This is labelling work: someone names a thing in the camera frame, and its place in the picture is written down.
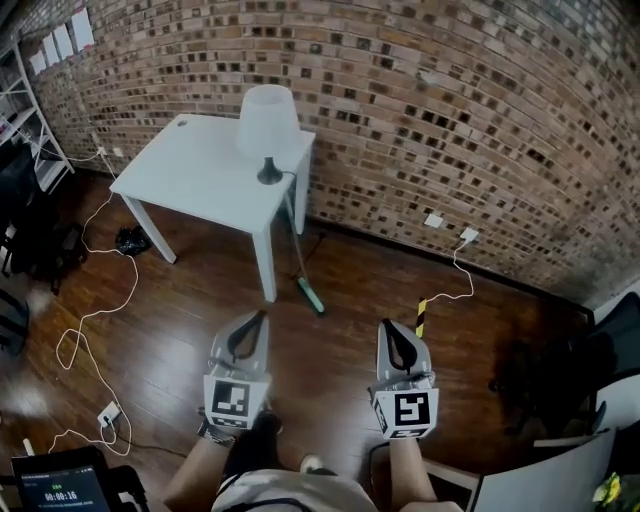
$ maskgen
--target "mop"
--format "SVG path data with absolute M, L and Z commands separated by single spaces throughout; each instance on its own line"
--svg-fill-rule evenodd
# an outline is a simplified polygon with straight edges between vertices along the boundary
M 300 290 L 302 290 L 302 293 L 304 293 L 307 299 L 311 302 L 313 309 L 316 310 L 318 315 L 322 315 L 324 313 L 324 305 L 311 288 L 311 284 L 309 284 L 309 276 L 307 275 L 304 258 L 302 257 L 302 251 L 300 250 L 300 241 L 298 239 L 298 232 L 296 231 L 296 223 L 293 220 L 293 206 L 291 206 L 291 198 L 289 197 L 288 192 L 284 195 L 284 200 L 287 205 L 287 215 L 289 216 L 289 222 L 291 223 L 293 243 L 296 246 L 296 254 L 298 255 L 298 262 L 300 263 L 300 269 L 302 270 L 303 276 L 298 278 L 298 286 L 300 287 Z

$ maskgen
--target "yellow object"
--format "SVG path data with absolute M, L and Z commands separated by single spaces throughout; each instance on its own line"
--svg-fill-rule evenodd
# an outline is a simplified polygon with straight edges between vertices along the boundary
M 611 476 L 596 489 L 593 495 L 593 501 L 599 502 L 606 507 L 620 496 L 620 491 L 620 477 L 616 473 L 612 473 Z M 639 509 L 640 505 L 636 505 L 633 512 L 637 512 Z
M 418 302 L 418 318 L 416 319 L 416 336 L 422 338 L 424 332 L 424 312 L 427 309 L 427 299 L 420 297 Z

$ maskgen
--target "black bag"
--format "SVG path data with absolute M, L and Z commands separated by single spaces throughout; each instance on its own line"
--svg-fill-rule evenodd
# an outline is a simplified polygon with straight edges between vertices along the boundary
M 77 223 L 58 224 L 52 230 L 33 236 L 19 230 L 12 239 L 11 271 L 26 272 L 38 281 L 51 283 L 51 292 L 58 295 L 60 281 L 78 263 L 87 259 L 82 243 L 82 226 Z
M 116 249 L 127 256 L 137 256 L 149 247 L 151 242 L 141 226 L 133 229 L 120 228 L 116 235 Z

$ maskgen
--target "cable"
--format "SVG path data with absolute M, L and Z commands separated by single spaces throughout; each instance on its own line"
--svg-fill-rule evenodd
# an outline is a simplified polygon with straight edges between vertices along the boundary
M 102 156 L 102 160 L 105 163 L 105 165 L 107 166 L 107 168 L 109 169 L 109 172 L 111 173 L 111 176 L 113 176 L 113 179 L 115 181 L 116 179 L 116 175 L 113 172 L 113 169 L 111 168 L 111 165 L 109 164 L 108 160 L 104 157 L 104 155 Z M 82 333 L 82 325 L 84 324 L 84 321 L 87 318 L 91 318 L 93 316 L 97 316 L 97 315 L 101 315 L 101 314 L 108 314 L 108 313 L 115 313 L 116 311 L 120 311 L 122 308 L 124 308 L 127 304 L 129 304 L 129 301 L 131 300 L 131 297 L 133 296 L 133 292 L 136 289 L 136 286 L 138 285 L 138 267 L 136 265 L 135 260 L 133 259 L 133 256 L 129 256 L 128 254 L 123 254 L 121 253 L 118 249 L 108 249 L 108 250 L 101 250 L 101 249 L 89 249 L 89 246 L 87 245 L 87 243 L 84 241 L 84 233 L 87 229 L 87 225 L 89 224 L 89 222 L 91 221 L 91 219 L 93 219 L 96 215 L 98 215 L 98 213 L 100 213 L 100 210 L 102 210 L 107 204 L 109 204 L 111 202 L 111 199 L 113 198 L 113 192 L 111 192 L 109 194 L 109 198 L 102 203 L 102 205 L 100 206 L 100 208 L 98 208 L 96 210 L 96 212 L 87 219 L 87 221 L 84 223 L 84 226 L 82 227 L 82 234 L 80 235 L 80 240 L 82 241 L 82 243 L 84 244 L 85 248 L 87 249 L 88 252 L 90 253 L 94 253 L 94 254 L 109 254 L 109 253 L 117 253 L 121 256 L 127 256 L 131 262 L 133 263 L 133 269 L 136 272 L 136 280 L 135 283 L 133 283 L 133 288 L 131 289 L 131 293 L 129 293 L 129 296 L 127 297 L 127 300 L 124 302 L 124 304 L 122 304 L 121 306 L 114 308 L 114 309 L 109 309 L 109 310 L 100 310 L 100 311 L 96 311 L 94 313 L 89 313 L 88 315 L 84 315 L 81 319 L 80 319 L 80 324 L 78 325 L 77 329 L 67 329 L 66 331 L 64 331 L 62 333 L 62 336 L 60 336 L 60 340 L 58 341 L 58 344 L 56 345 L 56 357 L 58 359 L 58 362 L 60 363 L 60 365 L 62 366 L 62 368 L 64 368 L 66 371 L 70 370 L 71 367 L 73 366 L 73 362 L 76 359 L 76 354 L 78 353 L 78 348 L 80 346 L 80 338 L 82 338 L 84 340 L 85 346 L 87 347 L 87 353 L 89 354 L 89 357 L 91 358 L 91 361 L 93 362 L 93 365 L 96 368 L 96 372 L 98 373 L 98 377 L 100 378 L 100 381 L 102 381 L 102 383 L 105 385 L 105 387 L 111 391 L 111 394 L 113 396 L 113 399 L 115 401 L 115 403 L 117 404 L 117 406 L 120 408 L 120 411 L 122 411 L 122 414 L 124 416 L 124 418 L 127 420 L 127 423 L 129 424 L 129 440 L 128 440 L 128 445 L 127 445 L 127 450 L 122 453 L 119 452 L 117 450 L 114 450 L 113 448 L 111 448 L 111 446 L 113 444 L 115 444 L 115 442 L 117 441 L 117 437 L 115 437 L 113 439 L 113 441 L 107 441 L 104 438 L 104 427 L 100 426 L 100 440 L 91 440 L 89 438 L 87 438 L 86 436 L 84 436 L 83 434 L 80 434 L 79 432 L 76 432 L 75 430 L 71 430 L 71 429 L 67 429 L 63 434 L 58 434 L 53 438 L 53 444 L 51 445 L 51 448 L 49 448 L 49 451 L 47 453 L 51 453 L 51 451 L 55 448 L 56 446 L 56 442 L 58 441 L 58 438 L 60 437 L 64 437 L 67 434 L 75 434 L 81 438 L 83 438 L 85 441 L 87 441 L 88 443 L 100 443 L 103 444 L 105 447 L 107 447 L 109 450 L 111 450 L 113 453 L 115 453 L 116 455 L 119 455 L 121 457 L 126 457 L 127 455 L 129 455 L 129 452 L 131 451 L 131 440 L 133 438 L 133 427 L 131 426 L 131 421 L 129 420 L 129 417 L 127 416 L 127 413 L 124 411 L 124 409 L 122 408 L 122 405 L 120 405 L 120 400 L 118 400 L 118 396 L 116 395 L 115 391 L 113 390 L 113 388 L 111 386 L 109 386 L 109 384 L 107 384 L 107 381 L 104 379 L 104 377 L 102 376 L 102 374 L 100 373 L 100 368 L 98 367 L 98 363 L 96 363 L 95 358 L 93 357 L 93 354 L 91 353 L 91 347 L 89 346 L 89 341 L 87 340 L 87 337 Z M 73 351 L 73 355 L 71 356 L 71 360 L 69 361 L 68 365 L 65 365 L 62 360 L 60 359 L 60 345 L 62 344 L 62 342 L 64 341 L 64 339 L 66 338 L 67 334 L 73 332 L 77 334 L 76 337 L 76 347 Z
M 13 130 L 18 134 L 18 135 L 20 135 L 24 140 L 26 140 L 29 144 L 33 144 L 33 145 L 34 145 L 35 147 L 37 147 L 40 151 L 44 151 L 45 153 L 49 153 L 49 154 L 51 154 L 51 155 L 55 155 L 55 156 L 57 156 L 57 157 L 60 157 L 60 154 L 59 154 L 59 153 L 56 153 L 56 152 L 54 152 L 54 151 L 49 151 L 48 149 L 44 149 L 40 144 L 36 144 L 36 143 L 34 142 L 34 140 L 33 140 L 31 137 L 29 137 L 29 135 L 26 135 L 26 134 L 25 134 L 23 131 L 21 131 L 19 128 L 16 128 L 14 125 L 12 125 L 12 124 L 9 122 L 9 120 L 8 120 L 6 117 L 4 117 L 2 114 L 0 114 L 0 117 L 2 117 L 3 121 L 4 121 L 5 123 L 7 123 L 9 126 L 11 126 L 11 128 L 12 128 L 12 129 L 13 129 Z M 100 150 L 99 150 L 99 149 L 98 149 L 98 152 L 97 152 L 95 155 L 93 155 L 92 157 L 89 157 L 89 158 L 69 158 L 69 157 L 66 157 L 66 159 L 67 159 L 67 160 L 70 160 L 70 161 L 72 161 L 72 162 L 88 162 L 89 160 L 93 160 L 94 158 L 96 158 L 96 157 L 98 157 L 98 156 L 100 156 Z
M 162 446 L 136 444 L 136 443 L 133 443 L 131 441 L 127 441 L 124 437 L 122 437 L 120 435 L 119 429 L 116 429 L 116 427 L 113 425 L 113 423 L 111 423 L 111 421 L 109 421 L 109 418 L 104 416 L 102 419 L 105 421 L 105 423 L 107 425 L 109 425 L 111 427 L 111 430 L 113 430 L 113 433 L 115 434 L 116 438 L 120 439 L 121 441 L 125 441 L 125 442 L 129 443 L 134 448 L 140 448 L 142 450 L 160 450 L 162 452 L 170 453 L 171 455 L 176 455 L 178 457 L 182 457 L 183 459 L 187 458 L 187 456 L 184 453 L 174 452 L 173 450 L 169 450 L 168 448 L 163 448 Z
M 456 297 L 452 297 L 451 295 L 447 295 L 446 293 L 439 293 L 435 297 L 431 297 L 430 299 L 428 299 L 427 302 L 431 302 L 433 300 L 436 300 L 438 297 L 447 297 L 448 299 L 451 299 L 451 300 L 462 299 L 463 297 L 473 297 L 474 289 L 473 289 L 473 281 L 471 280 L 471 274 L 469 274 L 469 272 L 467 272 L 465 269 L 461 268 L 460 265 L 458 265 L 458 262 L 457 262 L 458 251 L 460 249 L 462 249 L 468 243 L 469 243 L 469 240 L 465 240 L 464 242 L 462 242 L 462 245 L 460 247 L 458 247 L 455 251 L 453 251 L 453 265 L 458 270 L 461 270 L 462 272 L 467 274 L 467 277 L 469 278 L 469 284 L 471 285 L 471 293 L 465 293 L 463 295 L 457 295 Z
M 320 244 L 322 243 L 322 241 L 325 239 L 326 236 L 327 235 L 325 233 L 318 233 L 318 241 L 315 243 L 315 245 L 311 248 L 311 250 L 307 253 L 307 255 L 304 258 L 304 264 L 305 265 L 308 263 L 308 261 L 314 255 L 314 253 L 316 252 L 318 247 L 320 247 Z M 291 269 L 291 238 L 289 238 L 287 250 L 289 252 L 289 269 Z M 298 263 L 298 269 L 294 273 L 291 273 L 291 270 L 289 270 L 289 278 L 290 279 L 297 279 L 298 278 L 298 274 L 300 273 L 300 270 L 302 270 L 302 268 L 300 267 L 300 263 Z

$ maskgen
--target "wall outlet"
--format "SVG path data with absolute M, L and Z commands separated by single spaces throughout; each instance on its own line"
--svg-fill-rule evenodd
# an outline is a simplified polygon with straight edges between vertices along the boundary
M 109 405 L 107 405 L 105 410 L 100 413 L 100 416 L 98 416 L 98 421 L 100 422 L 100 425 L 107 428 L 109 426 L 109 423 L 113 425 L 113 422 L 118 416 L 120 416 L 121 412 L 122 411 L 120 410 L 120 407 L 118 407 L 115 402 L 111 402 Z M 109 423 L 104 421 L 105 416 L 109 418 Z
M 418 72 L 416 73 L 416 77 L 428 84 L 436 83 L 434 75 L 426 69 L 419 69 Z
M 438 217 L 437 215 L 430 213 L 427 219 L 424 221 L 424 225 L 431 226 L 432 228 L 439 228 L 443 220 L 444 219 L 442 217 Z
M 472 242 L 478 236 L 478 232 L 475 229 L 464 228 L 464 231 L 460 235 L 460 238 L 466 240 L 467 242 Z

